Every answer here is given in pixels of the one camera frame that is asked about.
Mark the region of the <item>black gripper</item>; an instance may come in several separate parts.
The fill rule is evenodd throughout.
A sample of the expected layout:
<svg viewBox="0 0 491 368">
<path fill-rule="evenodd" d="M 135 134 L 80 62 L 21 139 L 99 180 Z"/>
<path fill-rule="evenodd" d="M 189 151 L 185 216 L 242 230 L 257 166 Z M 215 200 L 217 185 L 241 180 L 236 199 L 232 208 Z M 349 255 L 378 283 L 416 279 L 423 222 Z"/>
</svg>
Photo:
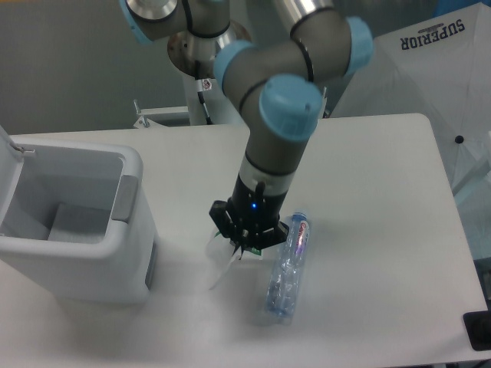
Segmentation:
<svg viewBox="0 0 491 368">
<path fill-rule="evenodd" d="M 286 195 L 267 195 L 263 182 L 250 189 L 238 176 L 228 202 L 214 201 L 209 216 L 220 234 L 234 244 L 233 253 L 260 256 L 287 240 L 289 226 L 280 221 Z"/>
</svg>

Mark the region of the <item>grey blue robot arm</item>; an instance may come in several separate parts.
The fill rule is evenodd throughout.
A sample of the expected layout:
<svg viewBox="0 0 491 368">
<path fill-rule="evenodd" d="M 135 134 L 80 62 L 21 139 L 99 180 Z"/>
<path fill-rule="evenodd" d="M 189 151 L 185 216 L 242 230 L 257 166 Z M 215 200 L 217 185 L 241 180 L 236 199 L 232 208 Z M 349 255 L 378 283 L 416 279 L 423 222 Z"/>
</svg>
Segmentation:
<svg viewBox="0 0 491 368">
<path fill-rule="evenodd" d="M 238 256 L 286 240 L 280 210 L 324 111 L 317 85 L 366 66 L 374 49 L 368 25 L 342 16 L 330 1 L 277 1 L 275 7 L 289 38 L 258 48 L 231 35 L 228 1 L 120 3 L 141 43 L 181 34 L 203 41 L 203 51 L 186 49 L 191 74 L 203 79 L 212 66 L 212 78 L 249 128 L 233 193 L 209 211 Z"/>
</svg>

